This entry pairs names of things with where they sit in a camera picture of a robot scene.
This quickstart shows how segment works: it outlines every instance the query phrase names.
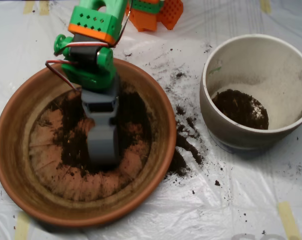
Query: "wire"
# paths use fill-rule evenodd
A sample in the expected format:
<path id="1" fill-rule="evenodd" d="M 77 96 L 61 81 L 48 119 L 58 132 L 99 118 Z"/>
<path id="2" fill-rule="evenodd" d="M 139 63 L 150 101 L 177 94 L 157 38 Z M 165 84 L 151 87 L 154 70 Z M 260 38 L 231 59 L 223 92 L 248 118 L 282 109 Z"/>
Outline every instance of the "wire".
<path id="1" fill-rule="evenodd" d="M 104 46 L 108 47 L 109 45 L 106 42 L 102 41 L 76 41 L 76 42 L 70 42 L 64 47 L 62 47 L 59 51 L 56 51 L 54 53 L 55 56 L 60 55 L 64 49 L 69 47 L 98 47 L 98 46 Z"/>
<path id="2" fill-rule="evenodd" d="M 67 45 L 65 45 L 64 47 L 62 47 L 59 51 L 54 52 L 55 56 L 60 55 L 64 49 L 69 48 L 69 47 L 98 47 L 98 46 L 104 46 L 104 47 L 108 47 L 108 48 L 114 48 L 118 42 L 120 41 L 123 32 L 125 31 L 126 25 L 128 23 L 129 20 L 129 16 L 131 14 L 131 9 L 132 9 L 132 5 L 133 5 L 133 0 L 131 0 L 130 3 L 130 7 L 129 7 L 129 12 L 126 16 L 126 20 L 125 23 L 123 25 L 123 28 L 119 34 L 119 37 L 117 38 L 116 42 L 113 45 L 109 45 L 106 42 L 102 42 L 102 41 L 78 41 L 78 42 L 70 42 Z M 50 64 L 76 64 L 76 62 L 72 62 L 72 61 L 68 61 L 68 60 L 47 60 L 45 62 L 45 66 L 50 69 L 53 73 L 55 73 L 59 78 L 61 78 L 63 81 L 65 81 L 71 88 L 73 88 L 76 91 L 80 91 L 79 89 L 77 89 L 75 86 L 73 86 L 73 84 L 62 74 L 60 73 L 58 70 L 56 70 L 55 68 L 53 68 Z"/>
<path id="3" fill-rule="evenodd" d="M 72 61 L 68 61 L 68 60 L 48 60 L 45 62 L 45 65 L 48 69 L 50 69 L 53 73 L 55 73 L 59 78 L 61 78 L 63 81 L 65 81 L 71 88 L 73 88 L 76 91 L 80 91 L 79 89 L 77 89 L 75 86 L 73 86 L 73 84 L 58 70 L 56 70 L 55 68 L 53 68 L 50 64 L 70 64 L 70 65 L 74 65 L 76 64 L 76 62 L 72 62 Z"/>
<path id="4" fill-rule="evenodd" d="M 114 48 L 118 44 L 118 42 L 120 41 L 120 39 L 122 37 L 122 34 L 125 31 L 127 22 L 129 20 L 129 16 L 131 14 L 132 5 L 133 5 L 133 0 L 131 0 L 130 7 L 129 7 L 129 12 L 127 13 L 126 20 L 125 20 L 125 23 L 124 23 L 123 28 L 121 30 L 121 33 L 119 34 L 119 37 L 117 38 L 116 42 L 113 45 L 111 45 L 110 48 Z"/>

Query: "white ceramic pot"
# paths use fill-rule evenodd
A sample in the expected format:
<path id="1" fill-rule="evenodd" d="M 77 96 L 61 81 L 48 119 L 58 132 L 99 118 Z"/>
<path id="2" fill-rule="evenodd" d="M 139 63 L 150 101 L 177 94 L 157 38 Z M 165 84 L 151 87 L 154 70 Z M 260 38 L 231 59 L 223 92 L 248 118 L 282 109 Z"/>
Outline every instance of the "white ceramic pot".
<path id="1" fill-rule="evenodd" d="M 209 56 L 200 84 L 205 124 L 230 147 L 266 147 L 302 124 L 302 53 L 281 39 L 262 34 L 229 39 Z M 265 107 L 268 130 L 240 125 L 219 111 L 212 98 L 228 89 L 251 95 Z"/>

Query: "plastic sheet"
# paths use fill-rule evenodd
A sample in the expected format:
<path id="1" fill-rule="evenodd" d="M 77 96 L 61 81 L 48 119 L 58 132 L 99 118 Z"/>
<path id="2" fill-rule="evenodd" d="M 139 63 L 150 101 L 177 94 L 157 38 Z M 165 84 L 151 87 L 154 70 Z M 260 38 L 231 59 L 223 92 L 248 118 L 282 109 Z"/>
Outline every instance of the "plastic sheet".
<path id="1" fill-rule="evenodd" d="M 0 1 L 0 114 L 18 87 L 53 58 L 55 37 L 71 35 L 67 27 L 77 0 L 30 2 Z M 66 230 L 34 219 L 19 224 L 21 209 L 0 183 L 0 240 L 282 240 L 286 233 L 277 203 L 283 201 L 290 203 L 302 236 L 302 126 L 266 152 L 231 153 L 210 137 L 199 106 L 208 55 L 230 37 L 269 34 L 302 52 L 302 0 L 271 0 L 270 8 L 268 3 L 185 0 L 172 31 L 159 24 L 157 32 L 137 32 L 129 23 L 115 57 L 151 74 L 173 109 L 182 108 L 185 113 L 176 115 L 184 126 L 180 134 L 195 155 L 204 157 L 202 163 L 177 147 L 190 168 L 185 176 L 169 175 L 126 217 L 86 229 Z"/>

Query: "gray gripper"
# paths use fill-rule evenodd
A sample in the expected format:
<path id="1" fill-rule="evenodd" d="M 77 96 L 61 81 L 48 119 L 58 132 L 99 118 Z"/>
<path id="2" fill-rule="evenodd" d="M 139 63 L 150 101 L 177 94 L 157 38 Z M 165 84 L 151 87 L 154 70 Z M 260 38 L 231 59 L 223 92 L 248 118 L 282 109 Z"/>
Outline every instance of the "gray gripper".
<path id="1" fill-rule="evenodd" d="M 117 126 L 112 119 L 117 117 L 119 108 L 120 79 L 116 74 L 110 88 L 101 92 L 82 89 L 81 100 L 84 112 L 95 122 L 87 135 L 90 160 L 97 165 L 120 163 Z"/>

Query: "yellow tape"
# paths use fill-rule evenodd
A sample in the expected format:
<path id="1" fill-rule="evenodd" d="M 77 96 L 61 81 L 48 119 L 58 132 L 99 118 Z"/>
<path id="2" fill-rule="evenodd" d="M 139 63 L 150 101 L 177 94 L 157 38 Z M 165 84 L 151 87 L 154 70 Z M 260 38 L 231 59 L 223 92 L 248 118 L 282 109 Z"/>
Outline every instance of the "yellow tape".
<path id="1" fill-rule="evenodd" d="M 266 14 L 270 14 L 271 13 L 270 0 L 260 0 L 260 8 L 262 12 Z"/>
<path id="2" fill-rule="evenodd" d="M 34 5 L 35 5 L 35 1 L 25 1 L 23 14 L 31 13 Z"/>
<path id="3" fill-rule="evenodd" d="M 30 217 L 24 212 L 19 212 L 16 221 L 14 240 L 27 240 Z"/>
<path id="4" fill-rule="evenodd" d="M 301 235 L 287 201 L 278 204 L 279 214 L 288 240 L 301 240 Z"/>
<path id="5" fill-rule="evenodd" d="M 49 15 L 49 1 L 40 1 L 40 16 Z"/>

